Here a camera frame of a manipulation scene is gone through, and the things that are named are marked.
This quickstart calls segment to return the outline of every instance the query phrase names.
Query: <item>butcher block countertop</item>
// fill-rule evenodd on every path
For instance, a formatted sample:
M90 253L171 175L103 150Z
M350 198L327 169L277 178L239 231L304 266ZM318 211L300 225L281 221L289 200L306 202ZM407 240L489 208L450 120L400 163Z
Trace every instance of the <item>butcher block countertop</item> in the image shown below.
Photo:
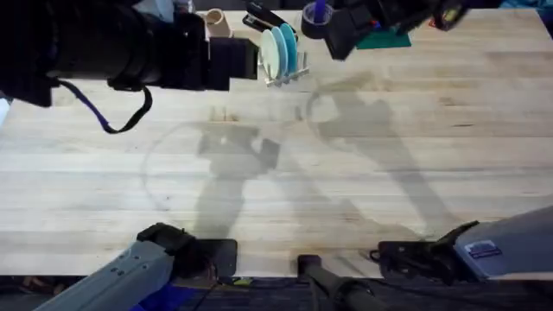
M237 37L259 41L227 12ZM300 13L277 12L299 29ZM69 91L12 104L0 129L0 275L90 274L156 222L238 241L238 275L294 276L319 254L379 276L382 240L439 238L553 203L553 41L534 10L428 23L411 48L331 61L300 36L310 74L281 88L151 88L132 131L105 134ZM143 102L74 83L120 127Z

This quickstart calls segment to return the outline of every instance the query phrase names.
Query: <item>gray robot arm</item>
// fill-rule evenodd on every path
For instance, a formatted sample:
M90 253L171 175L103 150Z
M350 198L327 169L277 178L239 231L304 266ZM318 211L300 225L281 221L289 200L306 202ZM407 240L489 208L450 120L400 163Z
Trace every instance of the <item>gray robot arm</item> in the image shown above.
M384 241L371 258L383 276L424 276L446 284L553 277L553 206L509 219L462 225L435 242Z
M35 311L130 310L163 287L174 257L151 241L136 241L102 269L73 285Z
M36 310L129 310L176 278L204 276L211 270L232 276L237 248L235 240L196 239L158 223L138 233L137 241L106 266Z

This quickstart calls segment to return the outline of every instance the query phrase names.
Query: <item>tape roll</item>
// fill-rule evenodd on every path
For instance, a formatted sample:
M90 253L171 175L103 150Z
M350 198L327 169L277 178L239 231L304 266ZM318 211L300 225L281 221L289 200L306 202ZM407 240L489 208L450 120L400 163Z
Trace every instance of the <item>tape roll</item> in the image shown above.
M325 5L325 14L322 22L315 22L315 3L308 3L302 11L302 32L311 39L322 39L325 36L327 25L332 18L333 9Z

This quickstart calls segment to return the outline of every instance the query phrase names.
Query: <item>green object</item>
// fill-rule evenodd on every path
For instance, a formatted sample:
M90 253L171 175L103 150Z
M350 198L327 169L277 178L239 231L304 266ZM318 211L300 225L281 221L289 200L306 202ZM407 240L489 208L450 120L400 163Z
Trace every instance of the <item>green object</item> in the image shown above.
M373 31L365 39L357 43L357 49L408 48L410 46L411 40L409 40L409 35L396 35L392 30Z

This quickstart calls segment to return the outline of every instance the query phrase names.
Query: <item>dish rack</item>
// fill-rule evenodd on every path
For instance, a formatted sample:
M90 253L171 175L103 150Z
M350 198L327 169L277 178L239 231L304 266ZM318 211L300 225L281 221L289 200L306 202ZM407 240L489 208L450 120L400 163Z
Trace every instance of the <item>dish rack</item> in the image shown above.
M281 76L276 79L272 79L270 77L270 66L268 66L268 71L265 70L265 67L263 66L263 56L261 51L259 51L259 55L257 57L257 67L260 69L259 71L264 73L264 80L265 84L269 86L281 86L282 84L288 84L292 80L298 80L300 77L306 75L309 73L309 67L308 67L308 53L307 52L297 52L297 67L296 71L293 73L287 73L284 76Z

